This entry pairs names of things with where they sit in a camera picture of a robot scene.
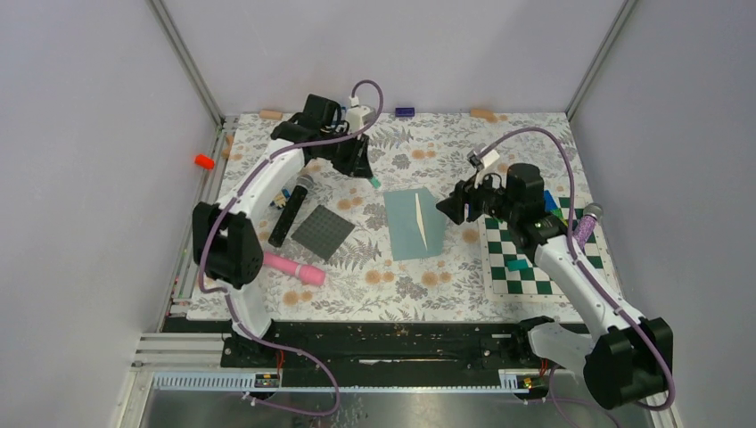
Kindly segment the light blue envelope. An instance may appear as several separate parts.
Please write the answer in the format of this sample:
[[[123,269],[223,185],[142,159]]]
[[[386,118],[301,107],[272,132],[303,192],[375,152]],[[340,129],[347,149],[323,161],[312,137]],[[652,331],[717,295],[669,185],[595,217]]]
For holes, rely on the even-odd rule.
[[[415,193],[420,194],[428,251],[415,221]],[[436,199],[427,188],[387,192],[383,199],[394,260],[427,259],[442,253],[447,218],[436,209]]]

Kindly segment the beige letter paper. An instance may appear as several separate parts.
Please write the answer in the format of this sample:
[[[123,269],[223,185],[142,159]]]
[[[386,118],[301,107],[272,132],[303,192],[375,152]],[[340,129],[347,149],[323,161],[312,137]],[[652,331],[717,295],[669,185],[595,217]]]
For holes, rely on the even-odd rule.
[[[416,221],[418,231],[423,242],[423,247],[426,251],[428,251],[427,237],[426,237],[424,222],[423,222],[422,204],[421,204],[419,193],[415,193],[415,221]]]

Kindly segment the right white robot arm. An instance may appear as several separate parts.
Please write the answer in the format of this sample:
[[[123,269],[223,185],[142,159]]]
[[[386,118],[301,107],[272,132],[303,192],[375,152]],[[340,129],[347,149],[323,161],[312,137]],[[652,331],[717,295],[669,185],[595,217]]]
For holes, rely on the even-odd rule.
[[[580,375],[605,409],[642,404],[659,393],[667,399],[658,408],[669,408],[676,386],[668,323],[647,318],[599,278],[572,229],[546,210],[538,167],[516,163],[498,185],[494,178],[457,182],[437,210],[457,225],[481,216],[503,221],[516,248],[557,284],[589,331],[584,336],[541,319],[513,340],[514,361],[533,367],[544,358]]]

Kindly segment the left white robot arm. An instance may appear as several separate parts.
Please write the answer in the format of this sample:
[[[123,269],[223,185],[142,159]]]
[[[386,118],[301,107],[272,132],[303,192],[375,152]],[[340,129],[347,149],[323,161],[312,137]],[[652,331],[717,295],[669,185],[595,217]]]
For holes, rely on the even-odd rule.
[[[242,354],[254,366],[271,363],[277,346],[266,336],[272,318],[256,283],[264,251],[255,226],[268,204],[312,160],[330,161],[347,177],[372,178],[366,132],[381,113],[381,106],[369,107],[355,95],[345,111],[333,100],[309,95],[301,112],[275,126],[266,150],[228,193],[193,208],[197,284],[204,293],[222,293],[233,329],[246,338]]]

